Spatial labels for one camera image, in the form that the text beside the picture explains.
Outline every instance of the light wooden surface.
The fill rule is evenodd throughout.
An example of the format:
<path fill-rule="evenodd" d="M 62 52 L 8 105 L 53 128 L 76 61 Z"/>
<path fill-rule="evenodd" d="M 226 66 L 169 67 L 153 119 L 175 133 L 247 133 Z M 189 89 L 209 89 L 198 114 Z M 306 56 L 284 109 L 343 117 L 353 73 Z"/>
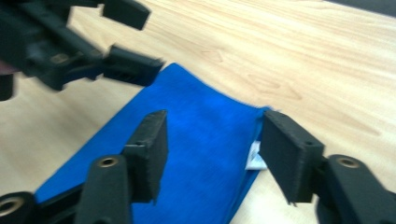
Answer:
<path fill-rule="evenodd" d="M 234 99 L 282 110 L 326 155 L 359 158 L 396 191 L 396 19 L 315 0 L 140 2 L 152 10 L 143 32 L 91 8 L 75 9 L 71 27 L 101 49 L 118 43 L 180 63 Z M 140 90 L 18 82 L 0 103 L 0 195 L 35 190 Z M 287 205 L 262 172 L 232 223 L 316 223 L 314 208 Z"/>

